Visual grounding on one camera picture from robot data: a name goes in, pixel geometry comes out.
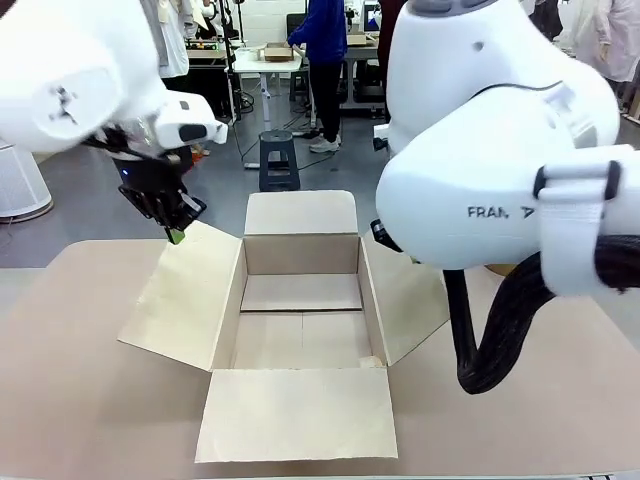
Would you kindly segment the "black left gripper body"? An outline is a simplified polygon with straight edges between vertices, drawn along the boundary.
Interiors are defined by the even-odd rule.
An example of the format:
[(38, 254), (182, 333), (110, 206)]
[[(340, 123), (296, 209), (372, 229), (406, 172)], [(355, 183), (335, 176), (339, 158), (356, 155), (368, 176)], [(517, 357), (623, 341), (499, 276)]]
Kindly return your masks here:
[(118, 155), (122, 184), (118, 190), (146, 218), (159, 225), (187, 225), (188, 205), (182, 181), (188, 171), (188, 150), (170, 150), (159, 158)]

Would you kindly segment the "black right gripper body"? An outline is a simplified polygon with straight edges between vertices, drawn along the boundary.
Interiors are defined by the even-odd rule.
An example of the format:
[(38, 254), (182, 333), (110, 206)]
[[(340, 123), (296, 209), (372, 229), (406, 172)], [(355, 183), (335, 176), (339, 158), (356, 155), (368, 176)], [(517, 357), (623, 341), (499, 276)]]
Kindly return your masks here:
[(380, 219), (375, 219), (370, 223), (370, 230), (376, 243), (396, 253), (403, 252), (403, 250), (391, 238)]

